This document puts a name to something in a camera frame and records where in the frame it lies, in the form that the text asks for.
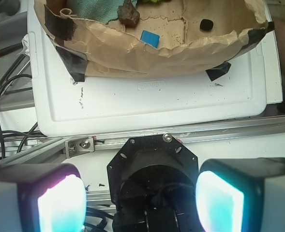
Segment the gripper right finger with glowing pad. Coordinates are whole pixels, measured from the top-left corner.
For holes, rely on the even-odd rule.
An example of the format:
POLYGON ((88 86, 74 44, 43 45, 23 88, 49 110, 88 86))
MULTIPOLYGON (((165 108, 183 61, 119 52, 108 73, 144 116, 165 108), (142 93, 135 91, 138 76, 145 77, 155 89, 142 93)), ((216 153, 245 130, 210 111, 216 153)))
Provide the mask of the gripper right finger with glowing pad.
POLYGON ((195 198, 207 232, 285 232, 285 158, 206 160, 195 198))

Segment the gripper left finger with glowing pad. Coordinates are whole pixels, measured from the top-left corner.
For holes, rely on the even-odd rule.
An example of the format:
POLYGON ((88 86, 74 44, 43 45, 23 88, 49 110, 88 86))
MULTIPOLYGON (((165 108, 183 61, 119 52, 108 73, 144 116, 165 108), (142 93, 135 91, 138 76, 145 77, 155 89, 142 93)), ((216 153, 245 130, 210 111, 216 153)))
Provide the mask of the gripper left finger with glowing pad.
POLYGON ((0 232, 80 232, 86 190, 64 164, 0 164, 0 232))

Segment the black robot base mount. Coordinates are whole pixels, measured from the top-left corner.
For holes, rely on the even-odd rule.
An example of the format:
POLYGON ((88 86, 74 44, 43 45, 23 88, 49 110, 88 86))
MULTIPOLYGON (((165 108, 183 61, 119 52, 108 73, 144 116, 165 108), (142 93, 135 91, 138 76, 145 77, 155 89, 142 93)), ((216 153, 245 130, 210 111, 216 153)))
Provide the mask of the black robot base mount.
POLYGON ((115 232, 200 232, 198 158, 177 141, 126 142, 107 165, 115 232))

